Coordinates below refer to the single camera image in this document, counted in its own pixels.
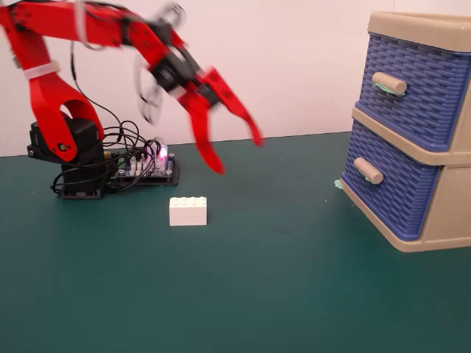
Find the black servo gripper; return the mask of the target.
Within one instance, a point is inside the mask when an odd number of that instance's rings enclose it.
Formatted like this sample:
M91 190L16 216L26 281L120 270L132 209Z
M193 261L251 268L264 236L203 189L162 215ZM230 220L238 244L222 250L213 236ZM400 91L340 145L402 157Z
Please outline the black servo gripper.
M156 85L167 93L179 87L185 88L178 102L190 116L196 149L212 171L223 174L224 165L210 142L208 113L211 104L204 96L204 93L208 92L204 85L215 93L219 102L233 115L247 123L256 146L263 145L263 136L249 111L215 68L211 68L198 78L200 67L196 60L185 47L175 47L175 49L181 54L180 57L166 47L150 49L149 72L153 75Z

